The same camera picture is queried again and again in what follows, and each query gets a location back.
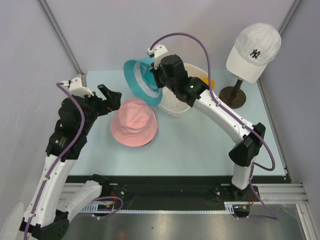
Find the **teal hat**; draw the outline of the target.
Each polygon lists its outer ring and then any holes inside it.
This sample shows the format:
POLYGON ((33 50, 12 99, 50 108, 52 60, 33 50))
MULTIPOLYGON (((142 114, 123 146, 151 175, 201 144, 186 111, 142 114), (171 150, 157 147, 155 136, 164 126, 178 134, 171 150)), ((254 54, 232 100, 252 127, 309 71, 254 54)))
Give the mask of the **teal hat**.
POLYGON ((158 88, 150 71, 153 62, 152 58, 143 57, 127 60, 123 65, 124 78, 131 92, 150 107, 159 105, 163 98, 163 90, 158 88))

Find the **orange hat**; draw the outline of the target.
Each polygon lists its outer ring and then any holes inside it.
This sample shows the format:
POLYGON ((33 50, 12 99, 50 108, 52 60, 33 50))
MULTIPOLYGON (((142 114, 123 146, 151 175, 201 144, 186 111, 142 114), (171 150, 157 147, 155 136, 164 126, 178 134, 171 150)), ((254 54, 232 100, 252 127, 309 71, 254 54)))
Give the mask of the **orange hat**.
POLYGON ((202 83, 200 84, 201 88, 205 90, 209 90, 210 88, 215 88, 215 81, 213 79, 209 80, 207 77, 201 77, 200 80, 202 83))

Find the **pink bucket hat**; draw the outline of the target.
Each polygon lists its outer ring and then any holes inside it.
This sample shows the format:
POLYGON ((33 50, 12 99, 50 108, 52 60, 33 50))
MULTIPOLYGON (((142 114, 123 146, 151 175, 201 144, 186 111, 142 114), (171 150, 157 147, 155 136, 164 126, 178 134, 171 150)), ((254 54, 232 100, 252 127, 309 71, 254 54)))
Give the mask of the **pink bucket hat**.
POLYGON ((145 146, 158 132, 156 114, 142 99, 129 98, 115 112, 110 124, 110 132, 117 142, 125 146, 145 146))

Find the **white hat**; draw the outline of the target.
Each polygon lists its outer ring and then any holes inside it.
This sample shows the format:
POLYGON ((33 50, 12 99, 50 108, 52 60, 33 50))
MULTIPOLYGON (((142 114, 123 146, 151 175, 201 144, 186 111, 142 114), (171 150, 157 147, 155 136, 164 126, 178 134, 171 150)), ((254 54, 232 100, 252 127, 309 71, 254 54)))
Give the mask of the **white hat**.
POLYGON ((282 38, 270 24, 254 23, 236 37, 226 69, 242 81, 255 83, 280 50, 282 38))

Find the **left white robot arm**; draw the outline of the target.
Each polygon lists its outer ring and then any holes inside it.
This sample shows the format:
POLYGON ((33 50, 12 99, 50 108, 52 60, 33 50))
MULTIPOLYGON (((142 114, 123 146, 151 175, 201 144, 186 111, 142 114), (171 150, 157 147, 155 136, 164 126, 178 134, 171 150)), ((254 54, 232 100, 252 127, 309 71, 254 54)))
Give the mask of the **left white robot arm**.
POLYGON ((43 172, 31 203, 25 211, 19 231, 23 239, 61 240, 73 218, 90 202, 123 200, 112 194, 109 179, 91 175, 72 196, 59 203, 67 177, 87 143, 87 136, 98 117, 116 111, 121 106, 120 92, 109 90, 104 84, 96 93, 74 93, 58 82, 66 95, 58 110, 54 132, 46 147, 43 172))

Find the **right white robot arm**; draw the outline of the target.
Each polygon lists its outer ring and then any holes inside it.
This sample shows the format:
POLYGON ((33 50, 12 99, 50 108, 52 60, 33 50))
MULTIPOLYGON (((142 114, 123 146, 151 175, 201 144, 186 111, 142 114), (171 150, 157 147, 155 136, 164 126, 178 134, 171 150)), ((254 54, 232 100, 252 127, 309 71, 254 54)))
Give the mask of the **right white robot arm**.
POLYGON ((248 186, 255 159, 263 144, 265 126, 242 120, 211 91, 208 84, 188 75, 178 55, 154 52, 149 57, 153 59, 150 71, 157 87, 168 88, 180 101, 208 116, 235 143, 228 153, 234 163, 230 194, 235 200, 242 201, 249 194, 248 186))

